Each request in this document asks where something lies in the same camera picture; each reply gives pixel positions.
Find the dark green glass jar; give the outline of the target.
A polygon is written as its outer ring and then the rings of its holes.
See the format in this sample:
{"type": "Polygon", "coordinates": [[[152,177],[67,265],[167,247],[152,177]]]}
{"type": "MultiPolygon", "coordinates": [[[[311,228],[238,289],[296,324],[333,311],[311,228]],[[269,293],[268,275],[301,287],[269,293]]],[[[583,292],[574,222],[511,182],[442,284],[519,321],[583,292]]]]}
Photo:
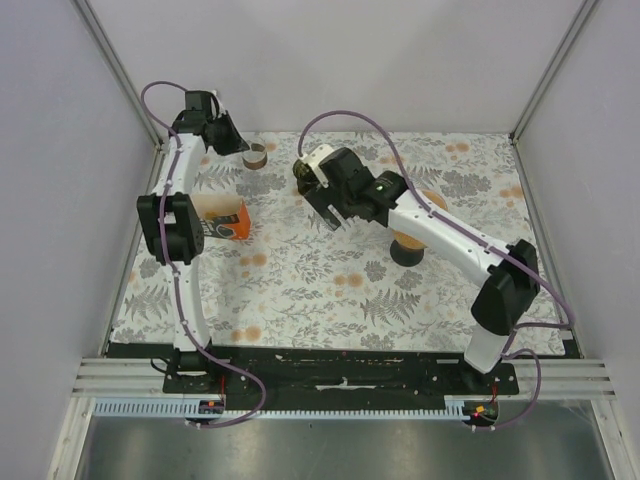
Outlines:
{"type": "Polygon", "coordinates": [[[296,179],[297,191],[301,196],[305,196],[320,184],[312,168],[301,159],[294,162],[292,172],[296,179]]]}

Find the round bamboo dripper holder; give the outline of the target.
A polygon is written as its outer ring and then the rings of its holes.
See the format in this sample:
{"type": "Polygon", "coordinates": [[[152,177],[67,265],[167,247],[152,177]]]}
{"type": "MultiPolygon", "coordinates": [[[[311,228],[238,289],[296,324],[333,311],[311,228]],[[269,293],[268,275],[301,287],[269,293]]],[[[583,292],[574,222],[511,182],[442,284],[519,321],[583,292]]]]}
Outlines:
{"type": "MultiPolygon", "coordinates": [[[[444,200],[444,198],[442,196],[440,196],[438,193],[431,191],[431,190],[427,190],[427,189],[422,189],[421,190],[422,194],[429,200],[431,201],[435,206],[437,206],[438,208],[447,211],[448,207],[447,204],[444,200]]],[[[407,234],[404,230],[395,230],[393,229],[393,236],[394,236],[394,240],[405,250],[407,251],[420,251],[420,250],[424,250],[426,248],[426,244],[423,242],[423,239],[425,238],[424,235],[424,230],[425,230],[425,225],[427,224],[427,220],[425,218],[422,219],[421,221],[421,233],[418,237],[414,237],[412,235],[407,234]]]]}

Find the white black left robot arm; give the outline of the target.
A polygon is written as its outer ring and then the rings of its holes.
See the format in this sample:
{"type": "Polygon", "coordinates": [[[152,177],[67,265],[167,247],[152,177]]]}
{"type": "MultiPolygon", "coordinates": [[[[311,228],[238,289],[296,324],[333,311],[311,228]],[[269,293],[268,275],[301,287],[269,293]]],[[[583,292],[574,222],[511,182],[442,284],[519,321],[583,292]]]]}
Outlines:
{"type": "Polygon", "coordinates": [[[151,192],[137,199],[136,210],[146,247],[168,283],[175,364],[186,369],[189,385],[206,393],[219,384],[222,362],[213,356],[202,309],[199,260],[205,235],[191,191],[200,161],[209,150],[224,157],[244,152],[248,145],[215,91],[155,81],[143,88],[142,101],[155,86],[182,91],[184,108],[172,124],[159,123],[168,133],[166,159],[151,192]]]}

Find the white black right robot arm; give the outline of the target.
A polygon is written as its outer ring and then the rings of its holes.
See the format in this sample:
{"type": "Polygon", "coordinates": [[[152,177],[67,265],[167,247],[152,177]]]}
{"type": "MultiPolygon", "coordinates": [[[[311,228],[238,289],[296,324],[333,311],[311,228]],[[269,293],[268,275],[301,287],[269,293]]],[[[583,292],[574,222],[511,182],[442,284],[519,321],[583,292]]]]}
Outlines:
{"type": "Polygon", "coordinates": [[[411,237],[451,262],[478,286],[471,305],[471,340],[458,368],[467,392],[483,392],[508,347],[517,322],[540,291],[536,248],[525,240],[508,244],[459,221],[400,174],[374,176],[349,148],[323,144],[293,166],[299,193],[336,230],[343,220],[376,222],[411,237]]]}

